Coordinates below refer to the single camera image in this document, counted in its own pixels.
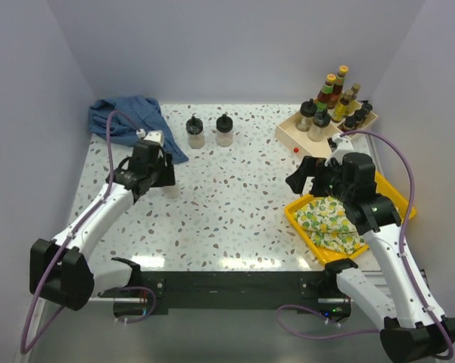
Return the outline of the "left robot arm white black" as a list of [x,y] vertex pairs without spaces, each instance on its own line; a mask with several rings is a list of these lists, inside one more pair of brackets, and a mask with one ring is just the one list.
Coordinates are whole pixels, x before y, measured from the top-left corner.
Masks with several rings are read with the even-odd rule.
[[135,296],[142,287],[138,264],[113,258],[107,268],[92,271],[89,258],[110,227],[150,189],[175,184],[173,157],[164,150],[160,133],[149,132],[73,223],[51,240],[32,245],[30,292],[74,311],[108,290]]

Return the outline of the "taped lid glass jar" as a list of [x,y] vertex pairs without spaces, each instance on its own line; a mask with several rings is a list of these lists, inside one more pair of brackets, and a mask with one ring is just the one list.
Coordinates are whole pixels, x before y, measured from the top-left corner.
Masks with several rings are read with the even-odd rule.
[[192,116],[185,124],[185,130],[188,136],[188,143],[192,149],[200,149],[205,145],[204,125],[203,122]]

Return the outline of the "yellow cap sauce bottle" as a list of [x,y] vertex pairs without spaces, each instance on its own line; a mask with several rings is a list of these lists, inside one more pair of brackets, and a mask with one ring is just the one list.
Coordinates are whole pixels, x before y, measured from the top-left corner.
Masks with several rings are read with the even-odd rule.
[[316,99],[316,109],[318,112],[322,112],[328,107],[328,103],[331,99],[331,94],[333,91],[333,86],[336,80],[336,75],[330,73],[326,76],[325,82],[323,83]]

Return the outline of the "small front spice jar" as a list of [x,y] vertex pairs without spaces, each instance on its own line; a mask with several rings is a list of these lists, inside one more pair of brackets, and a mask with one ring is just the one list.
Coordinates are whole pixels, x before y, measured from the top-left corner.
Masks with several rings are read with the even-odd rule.
[[369,102],[363,102],[361,110],[364,112],[364,118],[366,119],[368,115],[372,112],[373,106]]

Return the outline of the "black cap spice shaker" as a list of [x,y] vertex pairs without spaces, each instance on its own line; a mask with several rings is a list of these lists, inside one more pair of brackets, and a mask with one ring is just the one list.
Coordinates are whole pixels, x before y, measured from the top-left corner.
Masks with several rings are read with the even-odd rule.
[[355,116],[348,116],[343,125],[341,126],[341,130],[343,132],[349,132],[355,130],[357,126],[357,119]]

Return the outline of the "dark spice shaker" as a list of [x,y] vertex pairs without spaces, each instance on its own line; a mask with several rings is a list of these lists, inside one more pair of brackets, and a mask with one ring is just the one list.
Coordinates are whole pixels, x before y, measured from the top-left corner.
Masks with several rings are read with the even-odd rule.
[[354,116],[354,119],[355,119],[355,128],[359,128],[363,123],[364,121],[366,120],[367,118],[367,112],[365,109],[363,108],[360,108],[359,110],[356,110],[353,114]]

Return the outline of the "yellow oil bottle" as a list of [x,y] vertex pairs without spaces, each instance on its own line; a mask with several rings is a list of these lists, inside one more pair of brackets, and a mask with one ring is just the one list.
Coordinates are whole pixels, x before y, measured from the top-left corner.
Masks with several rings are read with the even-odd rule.
[[353,93],[354,92],[349,89],[340,97],[335,109],[332,112],[332,121],[334,123],[340,123],[346,117],[352,101]]
[[347,115],[350,115],[355,111],[356,99],[357,99],[360,89],[361,89],[360,83],[354,83],[352,85],[352,87],[351,87],[352,94],[351,94],[350,102],[349,102],[349,105],[347,108]]

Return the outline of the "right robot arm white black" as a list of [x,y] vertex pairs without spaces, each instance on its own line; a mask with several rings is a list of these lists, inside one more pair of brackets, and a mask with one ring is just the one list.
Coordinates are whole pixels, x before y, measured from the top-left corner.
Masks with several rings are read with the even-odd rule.
[[376,167],[366,154],[350,152],[340,160],[305,156],[286,178],[295,193],[311,180],[310,195],[333,197],[344,207],[372,251],[390,290],[386,296],[349,259],[330,262],[322,279],[324,292],[350,297],[376,326],[392,362],[434,357],[449,359],[455,343],[455,318],[450,318],[428,289],[403,236],[394,203],[380,194]]

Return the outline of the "red cap sauce bottle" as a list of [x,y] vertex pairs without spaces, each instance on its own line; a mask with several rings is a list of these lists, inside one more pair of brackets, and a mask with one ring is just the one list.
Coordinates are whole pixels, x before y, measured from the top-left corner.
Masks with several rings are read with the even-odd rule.
[[338,103],[338,100],[341,96],[341,91],[344,87],[344,81],[345,77],[347,75],[347,72],[349,71],[349,67],[346,65],[341,65],[338,68],[338,72],[335,75],[335,81],[333,83],[333,90],[331,93],[331,97],[328,103],[328,108],[331,110],[333,109],[336,104]]

